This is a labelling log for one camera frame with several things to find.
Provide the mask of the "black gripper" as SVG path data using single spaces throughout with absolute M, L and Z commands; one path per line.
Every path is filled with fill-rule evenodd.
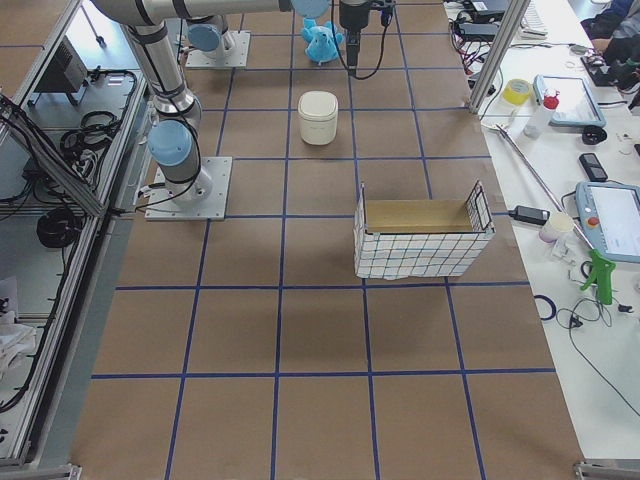
M 368 26 L 371 2 L 369 0 L 340 0 L 339 23 L 346 32 L 346 66 L 356 71 L 360 51 L 360 32 Z

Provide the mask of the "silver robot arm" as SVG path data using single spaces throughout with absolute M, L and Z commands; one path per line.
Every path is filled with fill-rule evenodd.
M 96 1 L 94 6 L 118 23 L 142 73 L 155 94 L 154 104 L 162 119 L 177 119 L 183 127 L 197 128 L 201 107 L 189 90 L 168 38 L 166 21 L 207 20 L 230 14 L 295 11 L 305 19 L 316 19 L 330 11 L 339 16 L 344 29 L 346 55 L 340 59 L 354 79 L 357 74 L 361 33 L 370 13 L 381 13 L 384 28 L 394 15 L 393 1 Z
M 228 55 L 235 47 L 225 15 L 211 15 L 187 20 L 187 37 L 192 47 L 211 55 Z

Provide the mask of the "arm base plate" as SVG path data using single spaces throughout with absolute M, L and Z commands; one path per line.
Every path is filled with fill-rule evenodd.
M 228 190 L 232 172 L 231 157 L 203 157 L 201 172 L 186 193 L 188 184 L 168 183 L 153 189 L 150 207 L 145 209 L 148 221 L 221 221 L 226 216 Z
M 192 25 L 186 67 L 191 69 L 245 68 L 251 32 L 227 30 L 221 33 L 213 25 Z

